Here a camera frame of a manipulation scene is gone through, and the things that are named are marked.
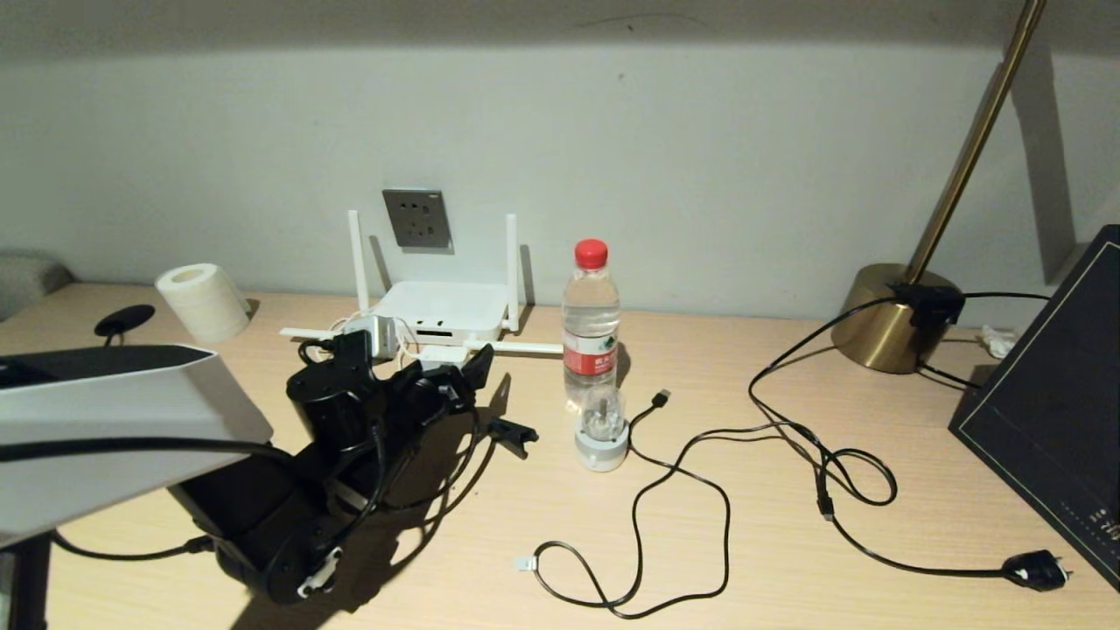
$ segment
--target lamp base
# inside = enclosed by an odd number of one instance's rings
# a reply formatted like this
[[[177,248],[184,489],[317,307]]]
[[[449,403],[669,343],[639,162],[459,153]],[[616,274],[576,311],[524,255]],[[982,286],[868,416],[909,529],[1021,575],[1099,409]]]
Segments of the lamp base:
[[[900,282],[905,274],[905,265],[879,263],[860,269],[840,312],[894,296],[889,285]],[[931,271],[923,274],[921,284],[956,288]],[[913,314],[914,309],[905,304],[871,306],[837,324],[832,328],[832,343],[861,365],[892,374],[911,374],[933,354],[949,330],[948,323],[916,328],[909,323]]]

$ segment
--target white router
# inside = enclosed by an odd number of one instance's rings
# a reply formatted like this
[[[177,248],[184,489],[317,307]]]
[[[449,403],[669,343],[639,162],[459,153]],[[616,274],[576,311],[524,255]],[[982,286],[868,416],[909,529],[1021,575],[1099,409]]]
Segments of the white router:
[[[405,335],[407,341],[466,350],[479,350],[488,343],[496,352],[532,354],[563,352],[560,344],[497,341],[503,330],[517,332],[519,326],[517,215],[505,215],[506,284],[403,280],[394,284],[373,308],[370,307],[370,289],[365,275],[362,225],[355,210],[349,211],[349,235],[358,312],[391,321],[394,326],[403,324],[410,333]],[[357,324],[358,318],[355,318],[353,324]],[[337,331],[283,328],[280,334],[329,339],[337,334]]]

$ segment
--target gray object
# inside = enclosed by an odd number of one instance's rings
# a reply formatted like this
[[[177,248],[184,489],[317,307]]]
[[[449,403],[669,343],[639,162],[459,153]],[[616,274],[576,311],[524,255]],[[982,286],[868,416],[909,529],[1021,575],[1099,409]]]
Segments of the gray object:
[[[0,322],[72,281],[71,272],[49,258],[0,254]]]
[[[396,244],[402,248],[447,249],[451,226],[439,191],[382,191]]]

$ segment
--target white wall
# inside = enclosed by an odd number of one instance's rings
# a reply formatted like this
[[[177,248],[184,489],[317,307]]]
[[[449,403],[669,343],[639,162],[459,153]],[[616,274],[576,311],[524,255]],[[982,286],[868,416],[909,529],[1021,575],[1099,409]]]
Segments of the white wall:
[[[1009,30],[1000,7],[986,33]],[[515,211],[541,304],[596,235],[627,307],[822,318],[859,267],[908,260],[1000,56],[612,37],[12,56],[0,249],[49,252],[85,280],[213,261],[250,289],[343,294],[347,209],[393,279],[495,281]],[[1116,68],[1099,50],[1053,58],[1080,241],[1120,220]],[[932,270],[967,290],[1053,290],[1025,156],[1009,100]],[[454,257],[395,245],[380,191],[410,186],[444,191]],[[978,303],[964,322],[1036,309]]]

